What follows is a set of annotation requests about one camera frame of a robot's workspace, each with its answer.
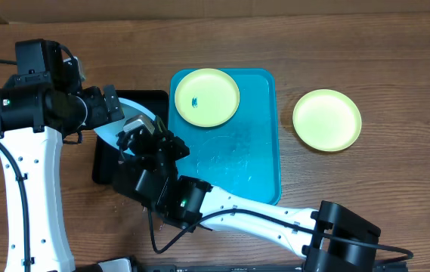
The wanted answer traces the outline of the light blue plate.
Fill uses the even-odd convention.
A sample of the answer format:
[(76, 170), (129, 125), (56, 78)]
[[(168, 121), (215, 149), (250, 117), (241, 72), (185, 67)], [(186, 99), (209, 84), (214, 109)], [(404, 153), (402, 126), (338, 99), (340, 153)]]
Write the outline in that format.
[(100, 137), (105, 143), (116, 149), (119, 148), (119, 146), (116, 144), (118, 141), (117, 135), (121, 132), (124, 124), (128, 119), (137, 115), (144, 115), (151, 121), (154, 121), (156, 118), (153, 112), (151, 112), (146, 107), (142, 106), (137, 102), (122, 97), (119, 99), (119, 102), (125, 117), (118, 121), (111, 122), (109, 124), (94, 129), (98, 137)]

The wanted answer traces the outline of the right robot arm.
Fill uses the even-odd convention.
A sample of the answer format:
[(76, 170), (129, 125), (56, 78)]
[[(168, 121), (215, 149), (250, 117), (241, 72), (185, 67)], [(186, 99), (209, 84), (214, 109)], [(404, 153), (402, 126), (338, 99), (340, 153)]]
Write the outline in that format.
[(115, 190), (182, 233), (204, 227), (256, 236), (303, 258), (304, 271), (371, 271), (376, 264), (381, 230), (339, 204), (284, 209), (180, 175), (176, 162), (189, 148), (160, 119), (134, 116), (117, 137), (119, 151), (132, 154), (122, 158)]

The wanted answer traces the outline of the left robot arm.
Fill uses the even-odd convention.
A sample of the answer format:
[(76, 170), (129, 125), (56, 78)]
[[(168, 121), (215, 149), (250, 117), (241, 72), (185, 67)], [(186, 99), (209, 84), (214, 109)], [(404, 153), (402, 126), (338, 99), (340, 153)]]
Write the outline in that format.
[(7, 271), (74, 271), (64, 227), (60, 155), (66, 136), (124, 116), (116, 89), (51, 83), (0, 89), (0, 159), (8, 211)]

